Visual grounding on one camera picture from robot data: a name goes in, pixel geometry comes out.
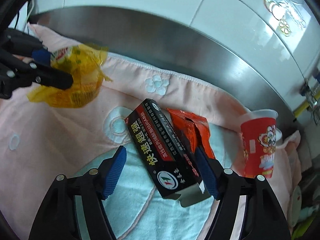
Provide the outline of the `white ceramic plate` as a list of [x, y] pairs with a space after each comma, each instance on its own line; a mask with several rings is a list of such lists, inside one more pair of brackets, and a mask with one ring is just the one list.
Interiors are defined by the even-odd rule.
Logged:
[[288, 209], [288, 224], [290, 227], [294, 227], [299, 219], [300, 211], [301, 211], [301, 205], [302, 205], [302, 192], [300, 186], [296, 186], [291, 199], [290, 199], [290, 205]]

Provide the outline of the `orange snack wrapper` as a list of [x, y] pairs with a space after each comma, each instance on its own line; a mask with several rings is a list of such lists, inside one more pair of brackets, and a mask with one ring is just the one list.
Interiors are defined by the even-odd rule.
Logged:
[[205, 117], [192, 112], [167, 108], [171, 122], [179, 139], [194, 154], [196, 149], [201, 148], [208, 158], [215, 159], [214, 152], [210, 146], [209, 124]]

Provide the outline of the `yellow plastic wrapper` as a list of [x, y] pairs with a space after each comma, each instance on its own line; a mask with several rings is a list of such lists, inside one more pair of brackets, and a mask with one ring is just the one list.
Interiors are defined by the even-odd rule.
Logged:
[[81, 108], [93, 101], [104, 81], [111, 79], [102, 66], [107, 59], [107, 48], [99, 50], [84, 44], [59, 49], [51, 55], [55, 69], [71, 74], [73, 84], [69, 89], [39, 86], [27, 94], [30, 102], [45, 102], [55, 108]]

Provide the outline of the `red lion snack cup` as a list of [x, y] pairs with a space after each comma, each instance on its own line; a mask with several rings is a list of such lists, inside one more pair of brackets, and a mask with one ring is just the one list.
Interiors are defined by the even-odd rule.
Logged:
[[248, 178], [262, 175], [271, 178], [276, 151], [276, 119], [271, 109], [248, 112], [239, 118], [244, 148], [244, 174]]

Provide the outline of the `metal water valve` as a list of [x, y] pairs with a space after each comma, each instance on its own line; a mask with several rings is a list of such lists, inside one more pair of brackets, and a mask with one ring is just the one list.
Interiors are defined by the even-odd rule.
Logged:
[[305, 97], [303, 110], [311, 113], [315, 125], [319, 125], [319, 70], [315, 70], [312, 77], [316, 80], [316, 84], [311, 87], [306, 80], [302, 89], [301, 95]]

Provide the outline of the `black cardboard box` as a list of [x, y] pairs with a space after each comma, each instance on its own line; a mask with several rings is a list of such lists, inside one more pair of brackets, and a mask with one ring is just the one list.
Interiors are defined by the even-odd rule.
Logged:
[[194, 157], [156, 101], [145, 99], [125, 118], [125, 124], [162, 198], [189, 207], [210, 197]]

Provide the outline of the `pink airplane towel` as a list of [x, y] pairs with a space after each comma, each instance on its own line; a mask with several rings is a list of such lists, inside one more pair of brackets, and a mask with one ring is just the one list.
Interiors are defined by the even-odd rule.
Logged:
[[123, 145], [127, 161], [104, 207], [118, 239], [204, 239], [217, 202], [190, 207], [163, 199], [149, 176], [125, 118], [146, 98], [164, 110], [204, 116], [210, 145], [223, 167], [243, 173], [238, 117], [247, 109], [224, 90], [191, 76], [162, 70], [118, 54], [101, 69], [107, 79], [82, 108], [30, 102], [30, 88], [1, 101], [1, 212], [27, 239], [40, 204], [58, 174], [82, 175]]

